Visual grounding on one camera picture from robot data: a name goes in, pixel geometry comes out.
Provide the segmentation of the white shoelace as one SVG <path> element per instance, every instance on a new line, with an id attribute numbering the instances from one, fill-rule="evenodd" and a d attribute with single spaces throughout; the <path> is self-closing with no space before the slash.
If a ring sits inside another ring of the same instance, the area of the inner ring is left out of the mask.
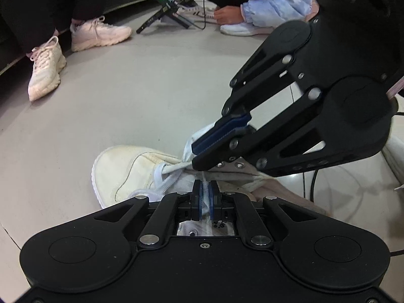
<path id="1" fill-rule="evenodd" d="M 169 193 L 191 191 L 194 182 L 200 180 L 201 215 L 208 219 L 210 214 L 208 182 L 222 181 L 225 174 L 216 168 L 207 172 L 194 170 L 192 144 L 213 126 L 209 124 L 191 135 L 184 147 L 181 160 L 157 150 L 137 152 L 130 164 L 130 174 L 127 178 L 131 185 L 129 197 L 147 196 L 151 202 L 157 202 Z"/>

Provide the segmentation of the white canvas sneaker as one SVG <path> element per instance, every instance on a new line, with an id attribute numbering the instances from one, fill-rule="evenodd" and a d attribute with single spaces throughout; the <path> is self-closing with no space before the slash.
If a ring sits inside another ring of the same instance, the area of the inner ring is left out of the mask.
<path id="1" fill-rule="evenodd" d="M 202 217 L 199 221 L 181 222 L 177 234 L 189 237 L 232 236 L 231 222 L 213 221 L 209 214 L 208 183 L 215 181 L 221 192 L 240 192 L 251 201 L 267 196 L 289 201 L 324 215 L 324 209 L 286 189 L 278 180 L 256 170 L 244 160 L 219 163 L 207 172 L 192 169 L 192 153 L 186 148 L 182 158 L 146 147 L 114 146 L 104 150 L 94 161 L 91 181 L 102 208 L 134 196 L 146 196 L 151 202 L 166 194 L 186 194 L 194 182 L 203 185 Z"/>

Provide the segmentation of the seated person black trousers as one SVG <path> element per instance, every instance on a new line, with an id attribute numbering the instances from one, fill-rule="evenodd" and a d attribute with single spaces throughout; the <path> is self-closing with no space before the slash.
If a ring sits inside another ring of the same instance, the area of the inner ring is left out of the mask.
<path id="1" fill-rule="evenodd" d="M 69 20 L 92 20 L 102 15 L 106 0 L 1 0 L 1 18 L 23 53 L 46 43 Z"/>

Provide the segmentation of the pink chunky sneaker right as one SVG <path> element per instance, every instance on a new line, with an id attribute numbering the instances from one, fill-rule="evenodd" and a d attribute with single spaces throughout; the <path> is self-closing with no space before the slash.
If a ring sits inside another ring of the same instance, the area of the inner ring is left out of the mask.
<path id="1" fill-rule="evenodd" d="M 80 52 L 94 47 L 112 46 L 124 42 L 132 35 L 132 28 L 104 23 L 105 17 L 71 23 L 71 50 Z"/>

